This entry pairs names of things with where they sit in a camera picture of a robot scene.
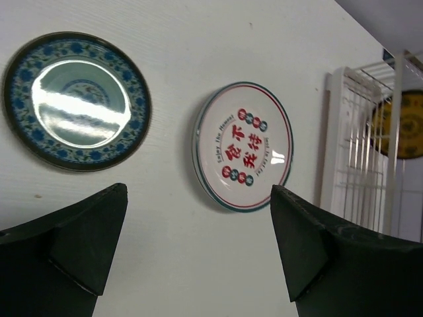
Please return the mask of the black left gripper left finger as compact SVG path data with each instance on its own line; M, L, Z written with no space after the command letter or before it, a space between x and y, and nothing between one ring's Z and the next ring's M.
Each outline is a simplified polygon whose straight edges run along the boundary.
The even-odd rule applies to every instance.
M2 316L92 316L128 206L125 184L1 231Z

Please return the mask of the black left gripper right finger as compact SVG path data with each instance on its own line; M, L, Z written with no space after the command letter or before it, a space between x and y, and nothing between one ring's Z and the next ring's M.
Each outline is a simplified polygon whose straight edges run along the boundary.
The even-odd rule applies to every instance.
M300 316L421 316L422 245L356 225L283 186L270 210Z

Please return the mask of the brown plate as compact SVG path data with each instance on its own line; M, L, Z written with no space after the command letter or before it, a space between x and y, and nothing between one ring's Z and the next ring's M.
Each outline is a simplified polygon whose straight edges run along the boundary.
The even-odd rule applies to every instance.
M370 144L382 155L389 152L391 127L391 97L373 109L370 128ZM399 122L398 159L417 159L422 156L422 91L404 90L401 99Z

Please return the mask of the white plate red chinese characters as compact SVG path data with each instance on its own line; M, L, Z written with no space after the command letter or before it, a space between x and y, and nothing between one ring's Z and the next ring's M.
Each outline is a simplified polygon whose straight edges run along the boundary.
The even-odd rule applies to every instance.
M215 91L192 132L192 163L207 195L221 207L250 213L266 207L274 185L289 178L293 131L266 87L240 81Z

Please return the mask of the dark green plate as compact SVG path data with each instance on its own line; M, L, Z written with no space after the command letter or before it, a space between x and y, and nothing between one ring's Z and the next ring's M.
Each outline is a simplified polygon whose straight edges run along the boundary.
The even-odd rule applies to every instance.
M138 66L114 44L70 31L39 36L9 58L1 101L7 125L31 153L78 172L131 157L153 114Z

